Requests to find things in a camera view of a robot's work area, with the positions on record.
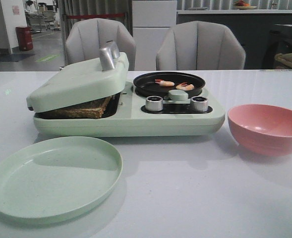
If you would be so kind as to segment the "left silver control knob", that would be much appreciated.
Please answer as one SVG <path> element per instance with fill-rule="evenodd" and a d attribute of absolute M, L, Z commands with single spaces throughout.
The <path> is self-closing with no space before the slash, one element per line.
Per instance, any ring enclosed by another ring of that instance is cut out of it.
<path fill-rule="evenodd" d="M 149 96 L 146 98 L 145 109 L 151 112 L 163 110 L 163 98 L 160 96 Z"/>

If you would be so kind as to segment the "right silver control knob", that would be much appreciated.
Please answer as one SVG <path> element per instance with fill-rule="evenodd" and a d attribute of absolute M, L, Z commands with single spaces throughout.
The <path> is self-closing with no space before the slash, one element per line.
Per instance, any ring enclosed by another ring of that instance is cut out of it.
<path fill-rule="evenodd" d="M 194 112 L 208 111 L 208 99 L 201 96 L 195 96 L 190 99 L 190 109 Z"/>

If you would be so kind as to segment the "mint green breakfast maker base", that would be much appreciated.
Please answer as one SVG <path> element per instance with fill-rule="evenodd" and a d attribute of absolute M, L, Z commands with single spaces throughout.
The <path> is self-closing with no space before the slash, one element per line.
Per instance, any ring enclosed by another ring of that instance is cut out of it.
<path fill-rule="evenodd" d="M 126 82 L 119 97 L 114 115 L 101 119 L 42 119 L 34 115 L 36 129 L 52 136 L 183 136 L 206 135 L 220 129 L 225 120 L 225 110 L 207 89 L 212 111 L 206 114 L 149 114 L 141 110 L 145 98 L 134 92 L 134 85 Z"/>

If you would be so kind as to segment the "mint green round plate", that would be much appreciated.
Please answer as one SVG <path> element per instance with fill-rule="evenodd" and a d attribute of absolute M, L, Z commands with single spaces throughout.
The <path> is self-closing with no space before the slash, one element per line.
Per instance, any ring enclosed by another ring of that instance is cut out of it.
<path fill-rule="evenodd" d="M 60 137 L 25 147 L 0 163 L 0 213 L 49 224 L 103 202 L 122 172 L 119 151 L 106 141 Z"/>

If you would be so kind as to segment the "shrimp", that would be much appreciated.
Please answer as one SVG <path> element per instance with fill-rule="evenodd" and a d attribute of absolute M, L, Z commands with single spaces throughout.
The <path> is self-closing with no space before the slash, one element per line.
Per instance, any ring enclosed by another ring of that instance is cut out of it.
<path fill-rule="evenodd" d="M 193 90 L 195 87 L 193 84 L 188 84 L 187 82 L 183 82 L 181 84 L 178 84 L 176 86 L 177 90 L 183 90 L 183 91 L 191 91 Z"/>
<path fill-rule="evenodd" d="M 175 85 L 172 81 L 165 81 L 163 79 L 155 79 L 155 83 L 159 84 L 161 87 L 173 87 Z"/>

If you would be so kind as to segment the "pink bowl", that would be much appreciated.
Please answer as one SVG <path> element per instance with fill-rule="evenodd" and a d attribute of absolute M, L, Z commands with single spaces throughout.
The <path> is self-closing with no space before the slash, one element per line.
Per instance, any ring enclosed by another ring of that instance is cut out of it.
<path fill-rule="evenodd" d="M 228 111 L 235 140 L 246 149 L 267 156 L 292 154 L 292 110 L 245 104 Z"/>

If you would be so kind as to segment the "red trash bin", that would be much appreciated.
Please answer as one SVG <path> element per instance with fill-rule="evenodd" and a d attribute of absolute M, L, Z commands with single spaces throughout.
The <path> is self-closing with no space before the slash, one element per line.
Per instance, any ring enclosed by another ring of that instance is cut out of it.
<path fill-rule="evenodd" d="M 31 28 L 28 26 L 18 26 L 15 28 L 19 49 L 29 51 L 33 49 Z"/>

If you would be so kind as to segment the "bread slice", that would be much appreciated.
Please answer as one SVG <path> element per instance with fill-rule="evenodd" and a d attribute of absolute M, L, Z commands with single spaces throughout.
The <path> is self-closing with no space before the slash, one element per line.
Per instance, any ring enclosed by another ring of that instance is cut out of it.
<path fill-rule="evenodd" d="M 100 119 L 113 96 L 37 113 L 43 119 Z"/>

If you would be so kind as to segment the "black round frying pan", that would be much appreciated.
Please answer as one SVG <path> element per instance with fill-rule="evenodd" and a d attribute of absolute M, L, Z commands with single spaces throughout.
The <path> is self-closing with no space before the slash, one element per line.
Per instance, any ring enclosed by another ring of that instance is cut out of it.
<path fill-rule="evenodd" d="M 162 87 L 155 82 L 156 79 L 164 81 L 171 81 L 175 83 L 173 87 Z M 199 76 L 185 73 L 185 72 L 172 72 L 172 71 L 156 71 L 150 72 L 136 77 L 133 81 L 135 92 L 141 96 L 160 96 L 162 98 L 168 96 L 170 90 L 176 89 L 176 86 L 187 82 L 194 86 L 193 90 L 186 91 L 188 98 L 198 96 L 205 86 L 205 81 Z"/>

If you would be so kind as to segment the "mint green sandwich maker lid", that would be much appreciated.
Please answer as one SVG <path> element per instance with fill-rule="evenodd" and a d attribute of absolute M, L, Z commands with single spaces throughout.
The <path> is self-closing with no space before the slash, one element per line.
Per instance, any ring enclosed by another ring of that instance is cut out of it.
<path fill-rule="evenodd" d="M 115 95 L 125 88 L 126 53 L 120 52 L 114 64 L 106 71 L 99 58 L 67 65 L 26 98 L 27 107 L 42 113 Z"/>

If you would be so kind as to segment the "fruit plate on counter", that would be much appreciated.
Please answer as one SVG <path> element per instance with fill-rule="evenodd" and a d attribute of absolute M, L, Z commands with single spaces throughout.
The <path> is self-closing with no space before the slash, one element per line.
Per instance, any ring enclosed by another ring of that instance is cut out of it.
<path fill-rule="evenodd" d="M 250 9 L 257 8 L 257 6 L 251 6 L 249 3 L 246 3 L 244 0 L 234 1 L 233 6 L 235 9 L 239 9 L 239 10 L 250 10 Z"/>

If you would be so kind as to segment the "silver control knob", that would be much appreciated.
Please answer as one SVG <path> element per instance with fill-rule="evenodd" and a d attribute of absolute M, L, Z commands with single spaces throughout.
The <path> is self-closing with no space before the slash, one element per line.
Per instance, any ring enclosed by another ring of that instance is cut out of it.
<path fill-rule="evenodd" d="M 146 98 L 145 109 L 151 112 L 163 110 L 163 98 L 160 96 L 149 96 Z"/>
<path fill-rule="evenodd" d="M 190 99 L 190 109 L 194 112 L 208 111 L 208 99 L 201 96 L 195 96 Z"/>

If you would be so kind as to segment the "left grey upholstered chair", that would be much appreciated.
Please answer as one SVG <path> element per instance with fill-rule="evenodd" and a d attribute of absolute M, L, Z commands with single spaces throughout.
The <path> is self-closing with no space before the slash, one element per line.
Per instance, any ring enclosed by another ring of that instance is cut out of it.
<path fill-rule="evenodd" d="M 99 49 L 109 41 L 116 42 L 119 51 L 126 53 L 129 70 L 135 70 L 136 43 L 119 21 L 94 18 L 75 23 L 65 43 L 67 64 L 99 57 Z"/>

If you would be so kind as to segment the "white cabinet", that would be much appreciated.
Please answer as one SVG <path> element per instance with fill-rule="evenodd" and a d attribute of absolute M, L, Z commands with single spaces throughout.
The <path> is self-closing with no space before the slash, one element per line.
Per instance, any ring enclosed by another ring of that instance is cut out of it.
<path fill-rule="evenodd" d="M 136 43 L 135 70 L 156 69 L 156 55 L 171 26 L 176 25 L 176 0 L 134 0 L 133 38 Z"/>

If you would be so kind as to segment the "dark grey counter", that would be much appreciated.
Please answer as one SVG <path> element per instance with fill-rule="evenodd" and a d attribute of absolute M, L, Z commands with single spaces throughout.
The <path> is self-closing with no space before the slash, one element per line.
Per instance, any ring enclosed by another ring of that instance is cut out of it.
<path fill-rule="evenodd" d="M 246 52 L 245 69 L 273 68 L 270 30 L 292 25 L 292 10 L 178 10 L 177 23 L 205 21 L 229 27 Z"/>

